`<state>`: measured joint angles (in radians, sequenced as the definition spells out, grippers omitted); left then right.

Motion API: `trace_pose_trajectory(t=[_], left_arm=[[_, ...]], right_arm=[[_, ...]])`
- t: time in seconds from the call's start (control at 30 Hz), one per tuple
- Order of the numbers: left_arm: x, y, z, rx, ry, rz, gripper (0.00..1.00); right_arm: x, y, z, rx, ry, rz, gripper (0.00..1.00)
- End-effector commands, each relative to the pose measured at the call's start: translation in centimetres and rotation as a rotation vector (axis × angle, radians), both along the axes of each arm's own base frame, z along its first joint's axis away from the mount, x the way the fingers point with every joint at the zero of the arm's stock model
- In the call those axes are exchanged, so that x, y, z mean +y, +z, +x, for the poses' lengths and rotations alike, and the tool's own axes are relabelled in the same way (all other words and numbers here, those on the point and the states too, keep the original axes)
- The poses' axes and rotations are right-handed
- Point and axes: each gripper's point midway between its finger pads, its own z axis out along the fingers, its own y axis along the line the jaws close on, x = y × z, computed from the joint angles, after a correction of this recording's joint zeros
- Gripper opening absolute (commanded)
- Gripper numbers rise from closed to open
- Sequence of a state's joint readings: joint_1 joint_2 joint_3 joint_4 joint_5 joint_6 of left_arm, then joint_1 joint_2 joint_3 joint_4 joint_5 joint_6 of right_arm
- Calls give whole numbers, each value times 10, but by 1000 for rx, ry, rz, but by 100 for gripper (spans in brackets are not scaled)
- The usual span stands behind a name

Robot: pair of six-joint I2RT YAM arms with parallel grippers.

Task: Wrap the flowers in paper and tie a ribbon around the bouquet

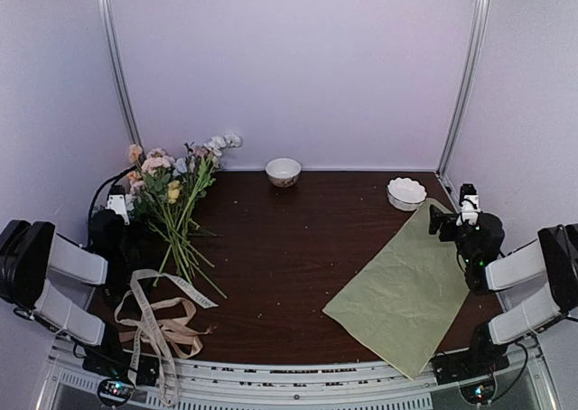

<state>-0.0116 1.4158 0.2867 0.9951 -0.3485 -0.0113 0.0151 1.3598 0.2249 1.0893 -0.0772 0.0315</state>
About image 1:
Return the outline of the green wrapping paper sheet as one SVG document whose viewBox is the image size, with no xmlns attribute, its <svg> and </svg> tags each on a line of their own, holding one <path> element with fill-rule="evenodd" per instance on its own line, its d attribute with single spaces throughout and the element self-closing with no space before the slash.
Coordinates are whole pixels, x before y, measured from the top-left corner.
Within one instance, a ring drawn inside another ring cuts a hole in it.
<svg viewBox="0 0 578 410">
<path fill-rule="evenodd" d="M 429 233 L 426 200 L 323 308 L 364 347 L 414 380 L 434 355 L 470 290 L 456 247 Z"/>
</svg>

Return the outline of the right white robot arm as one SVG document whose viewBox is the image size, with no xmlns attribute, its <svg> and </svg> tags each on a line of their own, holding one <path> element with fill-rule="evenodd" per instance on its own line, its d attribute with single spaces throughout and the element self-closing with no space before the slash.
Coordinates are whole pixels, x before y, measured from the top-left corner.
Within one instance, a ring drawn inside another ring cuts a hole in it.
<svg viewBox="0 0 578 410">
<path fill-rule="evenodd" d="M 498 294 L 537 278 L 545 283 L 517 306 L 476 326 L 469 347 L 454 355 L 475 376 L 483 374 L 509 345 L 538 332 L 577 308 L 577 225 L 542 228 L 534 240 L 503 256 L 501 220 L 490 213 L 473 219 L 430 208 L 429 233 L 453 242 L 465 282 L 475 295 Z"/>
</svg>

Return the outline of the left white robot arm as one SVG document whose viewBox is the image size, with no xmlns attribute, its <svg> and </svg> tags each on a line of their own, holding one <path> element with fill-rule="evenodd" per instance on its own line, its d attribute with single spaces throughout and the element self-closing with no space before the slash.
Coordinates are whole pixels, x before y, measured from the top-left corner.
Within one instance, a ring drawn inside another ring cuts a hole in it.
<svg viewBox="0 0 578 410">
<path fill-rule="evenodd" d="M 51 277 L 100 287 L 115 306 L 131 275 L 125 241 L 126 222 L 113 210 L 91 218 L 87 247 L 59 234 L 48 221 L 13 219 L 1 232 L 1 298 L 19 315 L 67 334 L 110 377 L 122 377 L 130 368 L 116 327 L 73 302 Z"/>
</svg>

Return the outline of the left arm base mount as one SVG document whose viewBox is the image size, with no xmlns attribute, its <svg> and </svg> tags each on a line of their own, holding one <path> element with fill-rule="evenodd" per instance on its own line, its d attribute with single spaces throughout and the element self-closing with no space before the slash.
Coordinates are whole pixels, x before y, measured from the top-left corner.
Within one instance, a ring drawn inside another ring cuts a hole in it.
<svg viewBox="0 0 578 410">
<path fill-rule="evenodd" d="M 139 359 L 136 372 L 95 355 L 84 356 L 82 359 L 84 370 L 104 377 L 98 382 L 96 395 L 101 404 L 110 408 L 127 404 L 137 387 L 153 387 L 159 377 L 159 361 L 149 356 Z"/>
</svg>

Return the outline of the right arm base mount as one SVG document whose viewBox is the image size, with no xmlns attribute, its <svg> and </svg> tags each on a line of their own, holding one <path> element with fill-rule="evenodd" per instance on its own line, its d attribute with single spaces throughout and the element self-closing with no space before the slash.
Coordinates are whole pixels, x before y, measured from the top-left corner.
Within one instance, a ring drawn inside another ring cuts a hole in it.
<svg viewBox="0 0 578 410">
<path fill-rule="evenodd" d="M 498 394 L 496 374 L 509 367 L 506 356 L 491 361 L 473 361 L 467 350 L 440 353 L 431 359 L 438 385 L 459 384 L 461 397 L 471 405 L 489 405 Z"/>
</svg>

